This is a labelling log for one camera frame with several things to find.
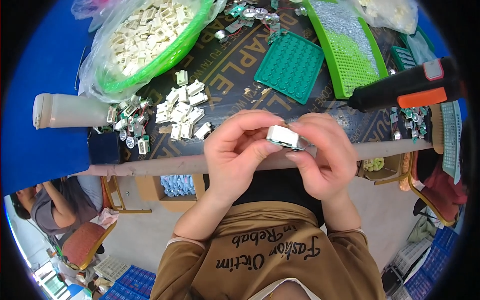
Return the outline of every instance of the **person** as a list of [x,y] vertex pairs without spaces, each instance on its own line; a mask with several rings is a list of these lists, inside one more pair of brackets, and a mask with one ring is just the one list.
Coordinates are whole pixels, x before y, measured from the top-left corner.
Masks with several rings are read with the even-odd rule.
[[98,176],[71,176],[11,194],[16,214],[32,218],[49,235],[73,232],[102,209],[103,193]]
[[[282,149],[265,139],[272,125],[307,138],[315,158],[288,151],[298,168],[255,172]],[[286,125],[243,110],[210,134],[204,155],[208,188],[176,223],[151,300],[386,298],[347,191],[358,154],[332,117]]]

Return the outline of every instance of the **fingernail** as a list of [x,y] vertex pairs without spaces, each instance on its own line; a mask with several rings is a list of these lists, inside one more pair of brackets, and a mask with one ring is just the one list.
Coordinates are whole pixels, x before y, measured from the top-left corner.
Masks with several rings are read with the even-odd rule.
[[288,151],[287,153],[285,153],[285,156],[289,159],[289,160],[292,160],[292,161],[295,161],[297,160],[297,155],[291,151]]
[[293,122],[288,124],[289,127],[300,127],[302,125],[303,125],[302,123],[298,123],[298,122]]
[[268,151],[269,153],[277,152],[277,151],[280,151],[280,150],[283,149],[282,146],[277,145],[277,144],[272,144],[272,143],[268,144],[268,145],[266,146],[266,148],[267,148],[267,151]]

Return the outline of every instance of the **plastic bottle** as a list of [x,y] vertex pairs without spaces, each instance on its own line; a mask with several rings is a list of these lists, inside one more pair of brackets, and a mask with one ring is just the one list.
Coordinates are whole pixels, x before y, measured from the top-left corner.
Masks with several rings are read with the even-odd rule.
[[108,107],[108,103],[83,96],[39,94],[33,104],[33,126],[37,129],[106,126]]

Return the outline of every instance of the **neck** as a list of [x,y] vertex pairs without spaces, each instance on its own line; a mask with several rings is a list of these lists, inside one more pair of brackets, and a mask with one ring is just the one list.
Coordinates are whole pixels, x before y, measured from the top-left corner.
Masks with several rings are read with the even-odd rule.
[[28,199],[27,201],[25,201],[24,203],[22,203],[22,205],[28,211],[28,213],[30,213],[30,211],[32,210],[32,207],[33,207],[33,204],[35,203],[35,200],[36,200],[35,197],[32,197],[32,198]]

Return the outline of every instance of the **blue plastic crate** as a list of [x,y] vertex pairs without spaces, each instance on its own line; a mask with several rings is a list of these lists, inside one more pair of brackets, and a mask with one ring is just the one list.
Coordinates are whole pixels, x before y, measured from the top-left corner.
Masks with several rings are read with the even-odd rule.
[[408,294],[413,300],[423,300],[433,288],[433,282],[420,269],[405,284]]
[[156,274],[132,265],[116,283],[149,298]]
[[99,300],[149,300],[149,297],[144,297],[115,283]]
[[437,229],[433,243],[442,248],[448,255],[452,252],[455,246],[458,234],[449,227],[443,229]]
[[430,253],[427,259],[423,263],[421,270],[427,275],[433,282],[442,274],[445,266],[448,262],[448,255],[445,251],[440,249],[436,244],[432,244]]

